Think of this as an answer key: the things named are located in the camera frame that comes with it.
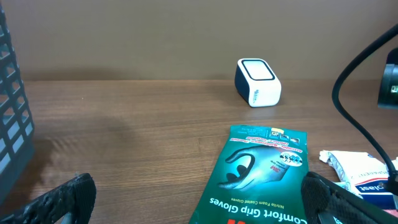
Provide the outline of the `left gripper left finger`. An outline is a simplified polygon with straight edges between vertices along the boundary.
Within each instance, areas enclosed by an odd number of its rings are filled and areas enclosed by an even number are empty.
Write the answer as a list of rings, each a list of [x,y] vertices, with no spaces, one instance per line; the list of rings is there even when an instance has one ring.
[[[49,224],[65,217],[67,223],[87,224],[95,200],[95,182],[89,173],[83,173],[1,217],[1,223]]]

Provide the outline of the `white blue plaster pack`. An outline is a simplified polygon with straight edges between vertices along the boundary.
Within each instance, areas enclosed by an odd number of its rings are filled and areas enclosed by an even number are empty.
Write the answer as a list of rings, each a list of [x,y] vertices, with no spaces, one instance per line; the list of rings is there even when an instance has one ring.
[[[321,151],[319,159],[336,171],[340,186],[383,209],[396,210],[397,199],[388,192],[387,167],[367,152]]]

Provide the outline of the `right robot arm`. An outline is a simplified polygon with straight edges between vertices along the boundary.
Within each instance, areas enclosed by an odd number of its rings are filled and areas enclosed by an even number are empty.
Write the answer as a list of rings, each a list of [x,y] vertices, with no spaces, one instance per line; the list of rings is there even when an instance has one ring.
[[[377,105],[379,108],[397,109],[397,48],[387,56]]]

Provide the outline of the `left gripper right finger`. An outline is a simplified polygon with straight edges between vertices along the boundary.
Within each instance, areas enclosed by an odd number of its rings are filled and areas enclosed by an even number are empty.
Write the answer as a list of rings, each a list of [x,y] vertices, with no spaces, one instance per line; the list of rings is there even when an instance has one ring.
[[[397,217],[315,172],[308,172],[303,178],[301,194],[309,224],[397,224]]]

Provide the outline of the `green 3M glove package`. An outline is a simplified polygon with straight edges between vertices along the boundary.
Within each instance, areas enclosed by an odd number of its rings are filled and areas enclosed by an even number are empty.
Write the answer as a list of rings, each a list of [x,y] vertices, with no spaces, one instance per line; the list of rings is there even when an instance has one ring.
[[[234,125],[189,222],[305,224],[307,133]]]

